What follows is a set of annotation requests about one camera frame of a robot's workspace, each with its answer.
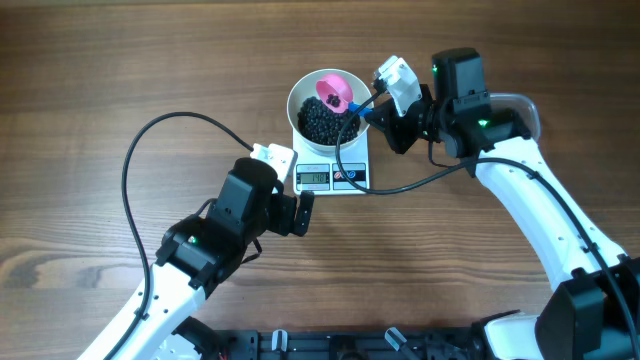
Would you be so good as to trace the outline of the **pink scoop blue handle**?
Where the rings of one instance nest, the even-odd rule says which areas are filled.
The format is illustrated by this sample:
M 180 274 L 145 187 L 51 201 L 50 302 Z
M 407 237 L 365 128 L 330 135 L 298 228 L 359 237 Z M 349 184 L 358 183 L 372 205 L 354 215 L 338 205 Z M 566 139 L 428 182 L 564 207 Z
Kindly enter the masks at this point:
M 336 114 L 344 114 L 347 111 L 354 111 L 359 108 L 359 104 L 354 102 L 354 92 L 345 78 L 337 74 L 324 75 L 316 82 L 316 93 L 324 105 Z M 337 108 L 326 104 L 329 94 L 337 95 L 341 102 Z

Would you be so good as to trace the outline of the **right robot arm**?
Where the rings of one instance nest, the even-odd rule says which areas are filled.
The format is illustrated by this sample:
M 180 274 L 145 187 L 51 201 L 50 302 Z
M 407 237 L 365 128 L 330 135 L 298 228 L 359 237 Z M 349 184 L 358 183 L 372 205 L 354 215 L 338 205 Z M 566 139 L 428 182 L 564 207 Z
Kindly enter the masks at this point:
M 537 143 L 535 106 L 493 94 L 472 48 L 432 58 L 432 85 L 400 57 L 375 72 L 387 100 L 366 117 L 391 149 L 443 143 L 506 208 L 541 262 L 552 295 L 541 313 L 481 321 L 470 353 L 486 359 L 635 359 L 639 355 L 639 262 L 610 240 L 554 176 Z

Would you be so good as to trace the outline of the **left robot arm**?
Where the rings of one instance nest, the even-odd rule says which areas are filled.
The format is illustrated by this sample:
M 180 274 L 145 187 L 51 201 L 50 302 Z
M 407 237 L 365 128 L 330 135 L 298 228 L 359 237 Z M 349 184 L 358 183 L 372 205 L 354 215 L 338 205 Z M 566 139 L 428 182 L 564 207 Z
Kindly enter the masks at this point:
M 84 359 L 150 359 L 175 330 L 242 264 L 265 232 L 306 234 L 314 195 L 283 194 L 268 164 L 241 158 L 229 171 L 207 214 L 170 227 L 148 276 L 82 353 Z

